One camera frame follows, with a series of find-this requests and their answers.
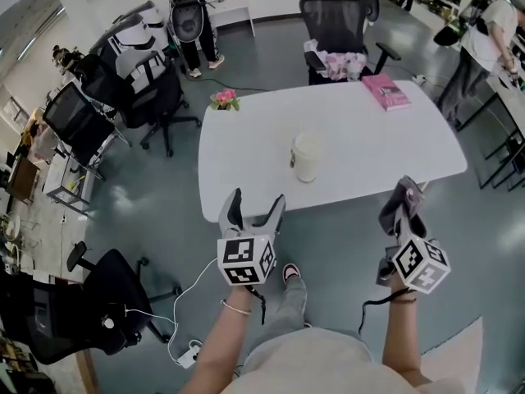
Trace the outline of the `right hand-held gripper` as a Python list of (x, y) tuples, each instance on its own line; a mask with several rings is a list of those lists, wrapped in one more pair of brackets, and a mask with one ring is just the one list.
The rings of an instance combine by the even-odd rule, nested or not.
[(427, 228), (418, 214), (409, 217), (406, 209), (395, 213), (397, 246), (386, 248), (377, 272), (377, 285), (388, 286), (397, 273), (402, 283), (414, 291), (431, 294), (450, 273), (446, 252), (424, 240)]

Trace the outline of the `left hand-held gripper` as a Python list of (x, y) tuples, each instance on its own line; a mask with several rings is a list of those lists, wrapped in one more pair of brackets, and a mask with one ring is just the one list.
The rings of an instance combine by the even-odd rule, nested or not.
[(261, 285), (276, 266), (273, 243), (286, 208), (284, 195), (274, 201), (265, 227), (243, 230), (242, 192), (236, 188), (219, 213), (221, 239), (217, 241), (217, 266), (230, 286)]

